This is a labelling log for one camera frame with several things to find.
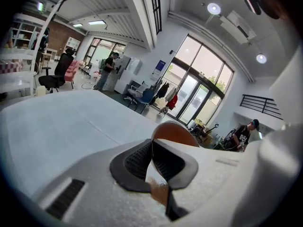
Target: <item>hanging clothes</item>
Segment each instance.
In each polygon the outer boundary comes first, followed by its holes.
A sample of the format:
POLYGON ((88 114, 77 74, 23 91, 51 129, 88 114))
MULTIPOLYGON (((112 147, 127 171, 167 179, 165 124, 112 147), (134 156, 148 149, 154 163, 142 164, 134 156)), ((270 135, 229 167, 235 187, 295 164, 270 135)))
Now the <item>hanging clothes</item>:
POLYGON ((168 83, 165 83, 158 91, 156 97, 158 98, 162 98, 162 97, 165 97, 166 93, 167 93, 167 90, 169 89, 169 84, 168 83))
POLYGON ((173 110, 178 101, 178 95, 174 95, 173 99, 166 104, 166 107, 169 107, 170 110, 173 110))
POLYGON ((155 90, 154 90, 155 94, 157 94, 157 92, 159 91, 161 85, 162 85, 162 79, 161 79, 160 82, 157 84, 157 86, 156 86, 156 88, 155 88, 155 90))
POLYGON ((176 95, 176 92, 177 92, 177 88, 173 88, 166 96, 165 100, 166 102, 170 102, 174 96, 176 95))

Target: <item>black t-shirt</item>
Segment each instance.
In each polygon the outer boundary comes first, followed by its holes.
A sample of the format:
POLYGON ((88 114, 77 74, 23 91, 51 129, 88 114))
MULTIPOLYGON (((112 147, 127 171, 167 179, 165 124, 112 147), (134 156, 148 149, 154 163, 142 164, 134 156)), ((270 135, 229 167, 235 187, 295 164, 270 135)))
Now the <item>black t-shirt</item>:
POLYGON ((109 67, 107 67, 106 64, 108 64, 108 65, 111 66, 111 65, 113 64, 113 60, 114 60, 114 59, 113 59, 113 57, 111 57, 111 56, 108 57, 108 58, 105 60, 105 62, 104 62, 105 67, 104 67, 104 69, 103 69, 104 71, 106 71, 106 72, 108 72, 108 73, 111 72, 112 69, 110 69, 109 67))
MULTIPOLYGON (((242 146, 248 144, 248 140, 250 138, 250 131, 247 129, 247 125, 242 125, 234 133, 242 146)), ((233 137, 231 137, 231 143, 233 146, 237 146, 237 143, 234 141, 233 137)))

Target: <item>fluorescent light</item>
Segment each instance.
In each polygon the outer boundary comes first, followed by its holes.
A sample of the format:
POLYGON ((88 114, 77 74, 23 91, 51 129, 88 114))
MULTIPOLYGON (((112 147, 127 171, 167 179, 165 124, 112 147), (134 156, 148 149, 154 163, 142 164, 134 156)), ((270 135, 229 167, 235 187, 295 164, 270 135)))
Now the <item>fluorescent light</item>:
POLYGON ((76 25, 73 25, 74 27, 81 27, 83 26, 83 24, 76 24, 76 25))
POLYGON ((90 25, 104 25, 105 22, 103 20, 99 20, 99 21, 92 21, 89 22, 90 25))
POLYGON ((264 64, 267 62, 267 58, 265 55, 259 54, 259 55, 257 55, 257 61, 261 64, 264 64))
POLYGON ((215 4, 215 3, 210 3, 207 5, 207 10, 208 12, 210 12, 211 14, 214 14, 214 15, 218 15, 221 13, 221 8, 218 4, 215 4))
POLYGON ((43 3, 42 2, 38 2, 37 9, 38 9, 38 11, 43 10, 43 3))

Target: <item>jeans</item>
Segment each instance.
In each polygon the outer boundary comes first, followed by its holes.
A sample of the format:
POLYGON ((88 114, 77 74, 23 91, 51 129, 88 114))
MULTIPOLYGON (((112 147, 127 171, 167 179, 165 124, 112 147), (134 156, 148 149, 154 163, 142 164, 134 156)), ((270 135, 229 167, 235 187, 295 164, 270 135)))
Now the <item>jeans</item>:
POLYGON ((96 86, 94 87, 94 90, 102 91, 102 88, 103 88, 104 84, 106 83, 108 76, 109 76, 109 73, 102 70, 101 77, 100 77, 99 81, 97 82, 96 86))

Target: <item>pink armchair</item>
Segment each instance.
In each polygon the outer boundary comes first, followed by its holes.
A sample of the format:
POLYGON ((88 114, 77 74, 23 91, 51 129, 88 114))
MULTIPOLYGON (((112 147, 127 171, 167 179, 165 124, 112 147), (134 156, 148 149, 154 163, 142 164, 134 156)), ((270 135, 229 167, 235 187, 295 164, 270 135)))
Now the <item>pink armchair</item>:
POLYGON ((74 76, 75 76, 79 66, 80 66, 80 61, 73 61, 70 64, 70 66, 68 67, 68 69, 67 69, 67 71, 64 75, 65 81, 70 81, 71 82, 72 89, 74 89, 74 87, 72 85, 74 83, 73 79, 74 79, 74 76))

